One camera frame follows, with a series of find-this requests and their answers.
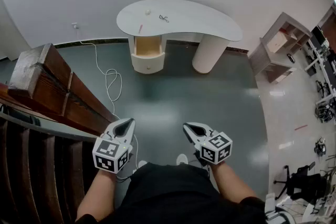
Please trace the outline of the white kidney-shaped desk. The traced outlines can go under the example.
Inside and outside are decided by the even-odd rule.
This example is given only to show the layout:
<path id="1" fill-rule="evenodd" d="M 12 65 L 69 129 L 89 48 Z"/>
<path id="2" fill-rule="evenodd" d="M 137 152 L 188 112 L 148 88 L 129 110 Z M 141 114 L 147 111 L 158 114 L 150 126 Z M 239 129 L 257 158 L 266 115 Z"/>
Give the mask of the white kidney-shaped desk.
<path id="1" fill-rule="evenodd" d="M 169 23 L 159 19 L 167 16 Z M 226 14 L 211 7 L 186 0 L 143 0 L 123 8 L 117 15 L 119 29 L 128 35 L 129 48 L 134 37 L 170 34 L 201 34 L 202 39 L 192 59 L 195 71 L 209 73 L 230 42 L 238 42 L 243 33 L 238 24 Z"/>

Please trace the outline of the light wooden box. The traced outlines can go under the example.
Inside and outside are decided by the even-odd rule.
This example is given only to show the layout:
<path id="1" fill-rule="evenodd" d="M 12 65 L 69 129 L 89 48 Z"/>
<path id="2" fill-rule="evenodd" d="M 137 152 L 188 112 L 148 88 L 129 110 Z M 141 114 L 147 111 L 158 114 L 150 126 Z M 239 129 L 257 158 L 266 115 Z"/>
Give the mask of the light wooden box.
<path id="1" fill-rule="evenodd" d="M 270 52 L 276 53 L 287 42 L 287 36 L 279 31 L 267 43 Z"/>

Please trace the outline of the person's right forearm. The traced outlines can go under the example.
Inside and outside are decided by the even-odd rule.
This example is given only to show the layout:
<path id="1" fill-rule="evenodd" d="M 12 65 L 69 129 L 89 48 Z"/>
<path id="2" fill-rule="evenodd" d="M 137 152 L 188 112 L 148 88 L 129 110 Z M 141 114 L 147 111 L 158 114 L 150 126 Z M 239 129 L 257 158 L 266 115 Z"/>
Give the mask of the person's right forearm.
<path id="1" fill-rule="evenodd" d="M 211 170 L 220 194 L 235 203 L 245 198 L 257 198 L 256 193 L 225 162 L 211 165 Z"/>

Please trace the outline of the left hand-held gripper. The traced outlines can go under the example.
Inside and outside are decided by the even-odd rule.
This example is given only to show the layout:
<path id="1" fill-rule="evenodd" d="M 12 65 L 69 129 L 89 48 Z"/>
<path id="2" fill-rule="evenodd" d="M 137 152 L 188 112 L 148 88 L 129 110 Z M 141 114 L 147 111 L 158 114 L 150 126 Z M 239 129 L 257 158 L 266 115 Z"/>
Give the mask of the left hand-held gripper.
<path id="1" fill-rule="evenodd" d="M 118 173 L 130 160 L 135 119 L 125 118 L 109 124 L 92 150 L 94 166 L 110 173 Z"/>

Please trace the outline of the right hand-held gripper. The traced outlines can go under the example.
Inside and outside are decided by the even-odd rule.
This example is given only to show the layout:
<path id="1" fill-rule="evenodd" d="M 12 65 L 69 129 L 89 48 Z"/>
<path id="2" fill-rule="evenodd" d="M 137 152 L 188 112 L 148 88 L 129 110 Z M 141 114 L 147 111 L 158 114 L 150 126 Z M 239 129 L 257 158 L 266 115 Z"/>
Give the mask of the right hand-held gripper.
<path id="1" fill-rule="evenodd" d="M 230 157 L 233 141 L 224 132 L 214 131 L 210 126 L 197 122 L 184 123 L 183 131 L 203 161 L 217 165 Z"/>

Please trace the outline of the person's left forearm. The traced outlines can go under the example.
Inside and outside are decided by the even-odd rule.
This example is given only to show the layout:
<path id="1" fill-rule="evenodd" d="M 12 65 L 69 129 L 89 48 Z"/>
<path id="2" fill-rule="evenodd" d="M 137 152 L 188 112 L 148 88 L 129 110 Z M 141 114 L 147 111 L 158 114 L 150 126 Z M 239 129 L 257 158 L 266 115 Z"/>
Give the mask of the person's left forearm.
<path id="1" fill-rule="evenodd" d="M 110 215 L 114 211 L 116 183 L 116 174 L 100 169 L 77 209 L 76 220 L 91 215 L 100 221 Z"/>

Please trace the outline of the black office chair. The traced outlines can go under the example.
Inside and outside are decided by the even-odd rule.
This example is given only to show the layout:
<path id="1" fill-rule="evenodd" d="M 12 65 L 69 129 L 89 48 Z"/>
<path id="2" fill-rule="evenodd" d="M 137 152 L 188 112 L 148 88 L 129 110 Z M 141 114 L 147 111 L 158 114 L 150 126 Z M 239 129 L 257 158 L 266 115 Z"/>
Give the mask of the black office chair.
<path id="1" fill-rule="evenodd" d="M 290 174 L 289 166 L 285 165 L 283 168 L 286 170 L 286 180 L 274 180 L 273 182 L 274 185 L 284 184 L 282 191 L 275 197 L 275 200 L 286 193 L 293 201 L 303 199 L 309 204 L 315 205 L 318 199 L 325 197 L 329 193 L 331 185 L 327 178 L 321 176 L 321 174 L 308 175 L 308 171 L 314 166 L 315 162 L 299 167 L 296 173 Z"/>

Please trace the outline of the person's black clothing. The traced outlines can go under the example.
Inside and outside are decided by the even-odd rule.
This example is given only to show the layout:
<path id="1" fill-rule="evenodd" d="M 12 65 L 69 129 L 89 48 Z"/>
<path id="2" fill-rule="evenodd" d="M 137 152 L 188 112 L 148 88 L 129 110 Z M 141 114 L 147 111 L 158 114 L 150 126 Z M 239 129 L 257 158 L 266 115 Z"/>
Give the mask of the person's black clothing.
<path id="1" fill-rule="evenodd" d="M 258 197 L 225 199 L 202 168 L 147 163 L 110 215 L 100 221 L 84 215 L 75 224 L 266 224 L 264 207 Z"/>

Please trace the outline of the small floor device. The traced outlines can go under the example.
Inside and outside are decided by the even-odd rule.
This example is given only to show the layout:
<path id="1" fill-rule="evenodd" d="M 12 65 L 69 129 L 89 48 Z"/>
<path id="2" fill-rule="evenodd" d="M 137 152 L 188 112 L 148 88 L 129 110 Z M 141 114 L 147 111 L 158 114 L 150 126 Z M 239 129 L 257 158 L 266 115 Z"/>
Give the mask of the small floor device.
<path id="1" fill-rule="evenodd" d="M 320 137 L 314 147 L 314 152 L 319 156 L 322 157 L 326 154 L 326 145 L 325 145 L 325 138 Z"/>

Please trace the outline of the white desk frame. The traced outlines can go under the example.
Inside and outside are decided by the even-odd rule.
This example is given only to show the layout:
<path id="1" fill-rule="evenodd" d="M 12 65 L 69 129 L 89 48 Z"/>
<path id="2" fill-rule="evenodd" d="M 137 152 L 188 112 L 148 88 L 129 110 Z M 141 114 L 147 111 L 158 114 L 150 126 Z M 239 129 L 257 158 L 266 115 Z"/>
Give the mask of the white desk frame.
<path id="1" fill-rule="evenodd" d="M 316 102 L 316 105 L 318 105 L 323 102 L 328 102 L 331 99 L 336 99 L 336 63 L 332 64 L 328 60 L 330 52 L 329 42 L 322 32 L 319 31 L 317 37 L 313 34 L 308 40 L 308 44 L 312 51 L 316 54 L 316 58 L 304 68 L 304 71 L 307 72 L 317 63 L 323 74 L 324 81 L 327 84 L 327 89 L 330 91 L 330 93 L 326 93 L 326 96 Z"/>

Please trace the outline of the grey wooden shelf unit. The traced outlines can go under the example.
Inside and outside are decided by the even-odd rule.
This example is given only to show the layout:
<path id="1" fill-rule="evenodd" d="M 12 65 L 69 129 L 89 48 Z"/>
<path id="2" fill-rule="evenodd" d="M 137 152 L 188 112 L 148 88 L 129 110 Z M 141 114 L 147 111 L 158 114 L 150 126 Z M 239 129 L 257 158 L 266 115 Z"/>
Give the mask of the grey wooden shelf unit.
<path id="1" fill-rule="evenodd" d="M 270 52 L 267 43 L 279 31 L 287 36 L 287 42 L 276 53 Z M 282 12 L 249 56 L 254 74 L 263 73 L 269 83 L 275 84 L 301 69 L 296 53 L 311 37 L 311 32 L 303 24 Z M 296 62 L 292 63 L 287 54 L 291 54 Z"/>

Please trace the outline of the large wooden drawer white front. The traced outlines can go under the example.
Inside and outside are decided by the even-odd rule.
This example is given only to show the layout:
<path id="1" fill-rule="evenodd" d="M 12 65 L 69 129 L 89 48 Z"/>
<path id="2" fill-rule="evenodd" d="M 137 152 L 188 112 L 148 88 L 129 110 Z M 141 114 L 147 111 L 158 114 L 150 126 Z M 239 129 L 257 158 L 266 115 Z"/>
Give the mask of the large wooden drawer white front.
<path id="1" fill-rule="evenodd" d="M 130 48 L 131 61 L 136 72 L 153 74 L 164 66 L 166 38 L 164 36 L 134 37 Z"/>

